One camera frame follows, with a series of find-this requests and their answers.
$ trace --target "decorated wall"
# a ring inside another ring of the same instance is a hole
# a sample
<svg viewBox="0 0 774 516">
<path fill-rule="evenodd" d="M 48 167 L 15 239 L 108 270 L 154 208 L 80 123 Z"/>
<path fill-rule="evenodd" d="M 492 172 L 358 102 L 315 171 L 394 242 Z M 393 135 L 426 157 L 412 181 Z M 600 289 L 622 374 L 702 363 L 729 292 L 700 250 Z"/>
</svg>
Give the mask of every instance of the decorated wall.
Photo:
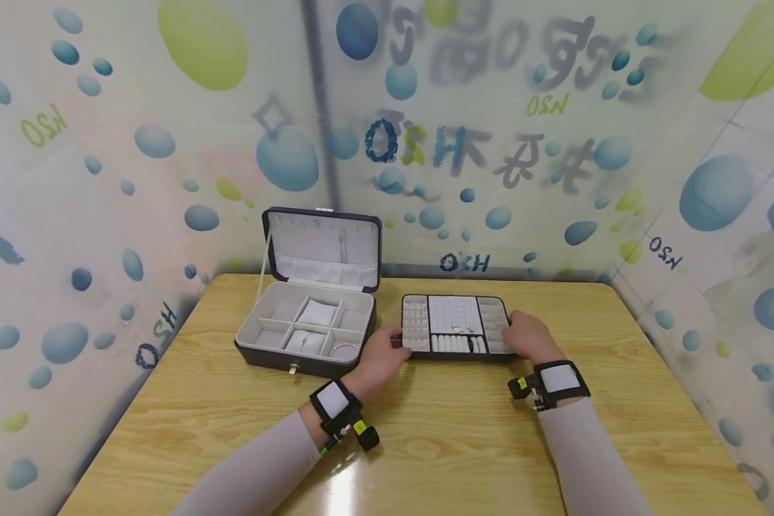
<svg viewBox="0 0 774 516">
<path fill-rule="evenodd" d="M 611 284 L 774 514 L 774 0 L 0 2 L 0 514 L 269 206 L 381 217 L 388 276 Z"/>
</svg>

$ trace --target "right hand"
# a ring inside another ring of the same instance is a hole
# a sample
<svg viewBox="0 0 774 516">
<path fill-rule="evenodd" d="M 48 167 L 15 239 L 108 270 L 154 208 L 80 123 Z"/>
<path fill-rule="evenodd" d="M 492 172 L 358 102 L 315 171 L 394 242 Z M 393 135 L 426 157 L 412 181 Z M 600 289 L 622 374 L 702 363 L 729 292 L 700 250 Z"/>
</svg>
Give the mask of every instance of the right hand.
<svg viewBox="0 0 774 516">
<path fill-rule="evenodd" d="M 565 353 L 556 345 L 550 330 L 538 317 L 513 310 L 510 314 L 511 325 L 502 330 L 507 347 L 522 358 L 527 358 L 534 366 L 565 360 Z"/>
</svg>

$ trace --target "jewelry box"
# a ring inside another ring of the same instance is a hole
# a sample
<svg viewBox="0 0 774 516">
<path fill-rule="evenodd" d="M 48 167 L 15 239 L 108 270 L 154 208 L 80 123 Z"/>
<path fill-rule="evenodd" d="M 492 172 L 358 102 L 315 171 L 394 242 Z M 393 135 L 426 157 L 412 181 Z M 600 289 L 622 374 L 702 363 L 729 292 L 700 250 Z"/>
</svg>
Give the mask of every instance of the jewelry box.
<svg viewBox="0 0 774 516">
<path fill-rule="evenodd" d="M 328 378 L 358 364 L 376 326 L 381 221 L 331 210 L 272 207 L 255 308 L 235 335 L 248 364 Z M 277 282 L 262 291 L 263 271 Z"/>
</svg>

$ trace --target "jewelry tray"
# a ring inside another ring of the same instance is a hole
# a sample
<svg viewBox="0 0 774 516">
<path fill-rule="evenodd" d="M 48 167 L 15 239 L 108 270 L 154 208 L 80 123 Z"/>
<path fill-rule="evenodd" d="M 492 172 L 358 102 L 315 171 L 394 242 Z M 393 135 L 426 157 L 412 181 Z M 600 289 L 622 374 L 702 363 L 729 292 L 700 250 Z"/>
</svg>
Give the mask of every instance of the jewelry tray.
<svg viewBox="0 0 774 516">
<path fill-rule="evenodd" d="M 510 362 L 502 339 L 507 321 L 505 303 L 498 297 L 475 295 L 404 295 L 402 346 L 411 358 Z"/>
</svg>

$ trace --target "open jewelry box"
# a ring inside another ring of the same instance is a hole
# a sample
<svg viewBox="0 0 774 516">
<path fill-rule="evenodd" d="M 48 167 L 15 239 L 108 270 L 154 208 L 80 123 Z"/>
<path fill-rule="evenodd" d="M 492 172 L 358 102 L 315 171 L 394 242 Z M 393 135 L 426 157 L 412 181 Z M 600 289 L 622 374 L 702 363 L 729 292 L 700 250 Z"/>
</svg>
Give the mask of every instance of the open jewelry box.
<svg viewBox="0 0 774 516">
<path fill-rule="evenodd" d="M 502 339 L 509 326 L 505 303 L 475 295 L 404 295 L 401 300 L 402 346 L 411 358 L 510 362 Z"/>
<path fill-rule="evenodd" d="M 380 219 L 272 207 L 262 221 L 278 281 L 256 298 L 235 347 L 249 364 L 290 374 L 348 373 L 376 325 Z"/>
</svg>

